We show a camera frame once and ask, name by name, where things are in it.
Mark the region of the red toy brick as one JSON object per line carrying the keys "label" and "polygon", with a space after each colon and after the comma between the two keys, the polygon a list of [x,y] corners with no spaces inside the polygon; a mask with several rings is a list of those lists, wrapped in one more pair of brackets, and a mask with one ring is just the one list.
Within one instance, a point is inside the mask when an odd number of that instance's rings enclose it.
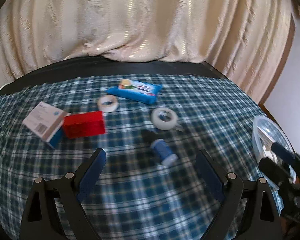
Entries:
{"label": "red toy brick", "polygon": [[102,111],[66,116],[62,129],[68,139],[92,137],[106,133]]}

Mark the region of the small translucent tape roll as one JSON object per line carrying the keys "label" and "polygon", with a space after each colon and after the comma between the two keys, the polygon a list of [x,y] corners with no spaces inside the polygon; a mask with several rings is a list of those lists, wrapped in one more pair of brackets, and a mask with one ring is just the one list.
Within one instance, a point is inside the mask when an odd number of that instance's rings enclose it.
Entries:
{"label": "small translucent tape roll", "polygon": [[117,97],[113,95],[104,95],[98,99],[97,106],[100,111],[104,113],[111,113],[118,108],[119,102]]}

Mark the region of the blue wet wipes pack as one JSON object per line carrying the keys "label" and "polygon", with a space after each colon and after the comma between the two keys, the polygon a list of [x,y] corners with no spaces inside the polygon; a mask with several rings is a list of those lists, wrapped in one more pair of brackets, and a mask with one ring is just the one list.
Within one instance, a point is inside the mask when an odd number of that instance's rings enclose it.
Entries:
{"label": "blue wet wipes pack", "polygon": [[162,85],[122,79],[115,87],[106,90],[107,94],[152,105],[156,102]]}

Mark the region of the clear plastic storage bin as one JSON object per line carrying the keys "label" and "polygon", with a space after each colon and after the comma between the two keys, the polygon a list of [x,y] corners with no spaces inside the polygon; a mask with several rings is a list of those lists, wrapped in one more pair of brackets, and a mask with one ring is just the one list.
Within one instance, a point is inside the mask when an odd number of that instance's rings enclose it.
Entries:
{"label": "clear plastic storage bin", "polygon": [[284,132],[265,116],[253,120],[252,143],[255,159],[262,175],[279,191],[296,180],[296,154]]}

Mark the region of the white blue medicine box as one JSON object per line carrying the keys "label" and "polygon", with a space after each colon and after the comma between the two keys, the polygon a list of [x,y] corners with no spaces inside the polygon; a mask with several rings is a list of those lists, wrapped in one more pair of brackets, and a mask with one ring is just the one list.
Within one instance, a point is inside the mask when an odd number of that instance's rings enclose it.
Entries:
{"label": "white blue medicine box", "polygon": [[41,141],[56,148],[64,135],[64,118],[69,115],[68,112],[41,101],[26,116],[23,124]]}

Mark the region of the large white tape roll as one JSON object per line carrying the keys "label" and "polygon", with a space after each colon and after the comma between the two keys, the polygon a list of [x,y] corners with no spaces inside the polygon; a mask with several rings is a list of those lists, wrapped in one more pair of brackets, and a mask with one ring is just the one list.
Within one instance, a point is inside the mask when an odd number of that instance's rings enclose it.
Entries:
{"label": "large white tape roll", "polygon": [[153,125],[162,131],[170,131],[176,129],[178,131],[183,131],[183,127],[178,123],[179,118],[175,111],[166,108],[159,107],[152,111],[151,121]]}

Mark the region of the blue plaid bed cloth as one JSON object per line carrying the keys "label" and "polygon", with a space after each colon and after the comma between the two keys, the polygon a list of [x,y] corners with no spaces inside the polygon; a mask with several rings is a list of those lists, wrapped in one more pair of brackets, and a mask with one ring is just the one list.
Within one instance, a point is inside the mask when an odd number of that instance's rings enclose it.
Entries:
{"label": "blue plaid bed cloth", "polygon": [[[41,101],[69,113],[95,111],[98,98],[121,76],[76,78],[0,96],[0,224],[12,239],[19,237],[34,179],[61,178],[97,148],[105,150],[107,163],[82,205],[103,239],[199,239],[219,208],[195,166],[201,149],[242,179],[261,176],[251,135],[262,110],[233,82],[172,75],[130,79],[162,85],[156,103],[121,98],[118,109],[104,115],[105,134],[63,139],[56,148],[23,124],[30,111]],[[184,130],[157,129],[151,113],[159,107],[175,111]],[[178,156],[173,165],[161,165],[143,129],[166,141]]]}

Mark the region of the cream patterned curtain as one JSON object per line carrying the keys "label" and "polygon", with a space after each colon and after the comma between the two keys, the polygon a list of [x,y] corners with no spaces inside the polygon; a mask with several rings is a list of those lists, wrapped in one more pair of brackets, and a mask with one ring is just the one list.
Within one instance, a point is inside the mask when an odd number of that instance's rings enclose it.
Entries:
{"label": "cream patterned curtain", "polygon": [[207,62],[259,102],[279,66],[291,0],[6,0],[0,87],[64,59]]}

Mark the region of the black mattress edge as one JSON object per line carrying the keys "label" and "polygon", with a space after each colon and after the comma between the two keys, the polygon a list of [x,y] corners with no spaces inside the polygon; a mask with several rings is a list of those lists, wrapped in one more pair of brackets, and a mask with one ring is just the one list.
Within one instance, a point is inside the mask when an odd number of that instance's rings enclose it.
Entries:
{"label": "black mattress edge", "polygon": [[127,74],[170,74],[170,75],[196,75],[226,78],[209,63],[190,62],[119,62],[106,59],[102,56],[84,56],[50,64],[30,72],[12,83],[0,88],[0,95],[13,94],[27,87],[56,83],[77,77],[127,75]]}

